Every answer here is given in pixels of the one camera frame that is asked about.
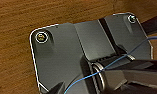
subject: wooden surface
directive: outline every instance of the wooden surface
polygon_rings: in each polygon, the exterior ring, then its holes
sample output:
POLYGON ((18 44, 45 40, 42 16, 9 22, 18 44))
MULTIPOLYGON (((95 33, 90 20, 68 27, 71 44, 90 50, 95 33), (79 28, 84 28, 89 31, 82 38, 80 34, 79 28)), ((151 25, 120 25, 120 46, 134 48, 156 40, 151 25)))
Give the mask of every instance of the wooden surface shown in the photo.
MULTIPOLYGON (((29 44, 32 30, 119 12, 133 12, 144 22, 157 16, 157 0, 0 0, 0 94, 38 94, 29 44)), ((157 59, 157 41, 153 46, 157 59)))

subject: gray metal panel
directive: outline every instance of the gray metal panel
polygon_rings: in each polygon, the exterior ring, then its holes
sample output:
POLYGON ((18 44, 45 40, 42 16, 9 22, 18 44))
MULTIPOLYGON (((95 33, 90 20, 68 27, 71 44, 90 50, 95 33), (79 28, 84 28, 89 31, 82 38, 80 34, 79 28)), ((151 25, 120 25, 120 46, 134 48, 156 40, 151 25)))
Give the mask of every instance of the gray metal panel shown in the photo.
MULTIPOLYGON (((38 80, 50 90, 59 82, 65 82, 66 87, 82 73, 80 60, 83 51, 73 24, 66 23, 59 26, 46 27, 36 30, 31 36, 35 57, 38 80), (35 35, 38 31, 48 34, 45 43, 38 43, 35 35)), ((74 85, 67 94, 89 94, 85 81, 74 85)))
POLYGON ((77 23, 75 28, 88 60, 92 61, 115 53, 98 20, 77 23))
MULTIPOLYGON (((105 17, 107 25, 111 31, 116 45, 122 45, 127 52, 131 51, 139 43, 146 39, 144 30, 140 23, 130 23, 128 20, 130 13, 115 14, 105 17)), ((135 52, 132 53, 136 59, 150 59, 151 45, 145 42, 135 52)))

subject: blue wire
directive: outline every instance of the blue wire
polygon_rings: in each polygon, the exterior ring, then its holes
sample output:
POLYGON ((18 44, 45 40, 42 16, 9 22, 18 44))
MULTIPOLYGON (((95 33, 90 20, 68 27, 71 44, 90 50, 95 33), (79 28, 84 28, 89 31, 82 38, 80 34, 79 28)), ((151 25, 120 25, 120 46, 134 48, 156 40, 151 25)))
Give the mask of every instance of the blue wire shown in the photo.
POLYGON ((76 84, 77 82, 82 81, 82 80, 84 80, 84 79, 87 79, 87 78, 90 78, 90 77, 92 77, 92 76, 94 76, 94 75, 99 74, 100 72, 104 71, 105 69, 107 69, 108 67, 110 67, 111 65, 113 65, 114 63, 116 63, 117 61, 119 61, 119 60, 125 58, 127 55, 129 55, 129 54, 131 54, 132 52, 134 52, 134 51, 135 51, 138 47, 140 47, 144 42, 146 42, 146 41, 148 41, 148 40, 155 40, 155 39, 157 40, 157 36, 148 37, 147 39, 143 40, 139 45, 137 45, 133 50, 131 50, 129 53, 127 53, 127 54, 124 55, 124 56, 121 56, 120 58, 116 59, 116 60, 113 61, 112 63, 108 64, 106 67, 104 67, 104 68, 103 68, 102 70, 100 70, 99 72, 96 72, 96 73, 94 73, 94 74, 91 74, 91 75, 89 75, 89 76, 83 77, 83 78, 81 78, 81 79, 79 79, 79 80, 73 82, 73 83, 65 90, 64 94, 66 94, 67 91, 68 91, 74 84, 76 84))

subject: screw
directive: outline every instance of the screw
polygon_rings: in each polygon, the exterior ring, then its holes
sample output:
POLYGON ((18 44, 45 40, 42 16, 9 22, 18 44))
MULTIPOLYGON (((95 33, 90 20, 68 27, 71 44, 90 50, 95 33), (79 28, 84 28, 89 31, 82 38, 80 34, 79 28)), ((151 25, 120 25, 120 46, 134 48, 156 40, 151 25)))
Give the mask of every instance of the screw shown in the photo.
POLYGON ((136 16, 130 15, 130 16, 128 17, 128 20, 129 20, 129 22, 131 22, 131 23, 135 23, 135 22, 136 22, 136 16))
POLYGON ((48 36, 45 32, 38 32, 36 34, 36 40, 39 43, 45 43, 48 40, 48 36))

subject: metal edge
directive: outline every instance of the metal edge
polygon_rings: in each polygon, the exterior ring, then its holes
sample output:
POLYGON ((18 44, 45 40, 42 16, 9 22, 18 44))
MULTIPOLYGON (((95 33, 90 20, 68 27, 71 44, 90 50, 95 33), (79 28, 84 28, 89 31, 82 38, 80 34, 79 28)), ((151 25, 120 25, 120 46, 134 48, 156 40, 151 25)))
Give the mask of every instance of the metal edge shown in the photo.
POLYGON ((54 24, 54 25, 50 25, 50 26, 45 26, 45 27, 42 27, 42 28, 37 28, 37 29, 34 29, 33 31, 31 31, 31 34, 30 34, 30 37, 29 37, 29 41, 30 41, 30 48, 31 48, 31 54, 32 54, 32 59, 33 59, 33 63, 34 63, 34 69, 35 69, 35 75, 36 75, 36 80, 37 80, 37 87, 40 91, 40 94, 41 94, 41 90, 40 90, 40 86, 42 86, 43 84, 40 83, 39 81, 39 78, 38 78, 38 71, 37 71, 37 65, 36 65, 36 60, 35 60, 35 57, 34 57, 34 50, 33 50, 33 45, 32 45, 32 42, 31 42, 31 37, 32 37, 32 34, 37 31, 37 30, 41 30, 41 29, 45 29, 45 28, 48 28, 48 27, 53 27, 53 26, 58 26, 59 24, 54 24))

